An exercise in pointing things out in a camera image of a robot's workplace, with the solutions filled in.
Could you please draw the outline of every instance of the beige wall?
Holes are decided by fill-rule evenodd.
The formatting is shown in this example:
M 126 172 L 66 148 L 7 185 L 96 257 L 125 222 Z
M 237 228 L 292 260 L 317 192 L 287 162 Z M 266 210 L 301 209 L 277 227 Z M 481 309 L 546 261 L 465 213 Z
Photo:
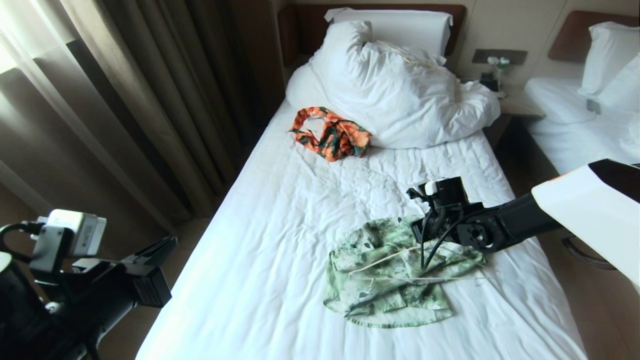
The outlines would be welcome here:
M 476 49 L 526 50 L 529 52 L 527 61 L 523 65 L 512 66 L 505 78 L 507 83 L 523 85 L 531 76 L 581 77 L 580 65 L 547 58 L 547 52 L 569 12 L 588 10 L 637 14 L 640 0 L 271 0 L 274 19 L 287 3 L 465 5 L 465 23 L 456 51 L 447 66 L 461 78 L 478 78 L 482 71 L 488 70 L 488 66 L 471 63 Z

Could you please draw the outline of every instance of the power outlet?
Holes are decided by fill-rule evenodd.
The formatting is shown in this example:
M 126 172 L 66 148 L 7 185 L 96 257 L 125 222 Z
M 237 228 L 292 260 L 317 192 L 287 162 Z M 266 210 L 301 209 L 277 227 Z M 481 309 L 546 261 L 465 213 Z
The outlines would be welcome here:
M 524 50 L 476 49 L 472 63 L 486 64 L 486 59 L 489 56 L 495 56 L 496 58 L 505 57 L 509 59 L 509 64 L 511 65 L 522 65 L 527 59 L 527 53 Z

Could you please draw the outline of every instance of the curtain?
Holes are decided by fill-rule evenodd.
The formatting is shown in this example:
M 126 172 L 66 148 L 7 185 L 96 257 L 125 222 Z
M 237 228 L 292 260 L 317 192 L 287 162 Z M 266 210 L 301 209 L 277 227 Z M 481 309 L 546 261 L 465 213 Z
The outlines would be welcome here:
M 3 188 L 39 215 L 107 218 L 101 256 L 211 217 L 264 118 L 230 15 L 208 1 L 0 0 Z

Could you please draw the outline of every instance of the bed linen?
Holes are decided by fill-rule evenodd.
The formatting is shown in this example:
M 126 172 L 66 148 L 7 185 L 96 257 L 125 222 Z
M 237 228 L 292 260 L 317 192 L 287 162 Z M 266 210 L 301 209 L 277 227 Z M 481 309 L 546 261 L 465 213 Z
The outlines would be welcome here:
M 375 41 L 368 21 L 332 24 L 291 76 L 286 97 L 295 108 L 326 106 L 370 132 L 372 146 L 387 149 L 455 141 L 500 116 L 491 90 L 461 83 L 422 49 Z
M 211 220 L 137 359 L 586 359 L 566 297 L 535 239 L 442 285 L 454 315 L 371 329 L 323 306 L 340 235 L 420 215 L 405 191 L 462 176 L 470 201 L 513 198 L 482 132 L 428 149 L 370 148 L 333 163 L 287 133 L 284 102 Z
M 640 163 L 638 113 L 603 108 L 596 115 L 579 88 L 579 79 L 551 78 L 531 79 L 524 88 L 547 115 L 526 123 L 527 131 L 558 174 L 605 158 Z

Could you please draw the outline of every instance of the robotic arm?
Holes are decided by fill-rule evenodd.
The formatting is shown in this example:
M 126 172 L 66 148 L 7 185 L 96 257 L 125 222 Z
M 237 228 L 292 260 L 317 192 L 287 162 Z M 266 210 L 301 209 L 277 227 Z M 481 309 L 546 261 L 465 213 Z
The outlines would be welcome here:
M 0 357 L 98 360 L 100 339 L 136 306 L 163 307 L 171 293 L 160 265 L 177 246 L 170 236 L 121 261 L 95 259 L 104 218 L 56 209 L 48 218 L 0 229 Z M 33 256 L 4 245 L 10 231 L 31 234 Z M 73 272 L 63 260 L 80 258 Z M 42 300 L 16 262 L 29 265 L 51 300 Z
M 412 224 L 417 242 L 424 250 L 425 241 L 438 238 L 423 268 L 443 241 L 491 253 L 565 227 L 640 284 L 640 168 L 635 166 L 596 161 L 493 208 L 469 203 L 460 177 L 430 181 L 407 194 L 430 207 Z

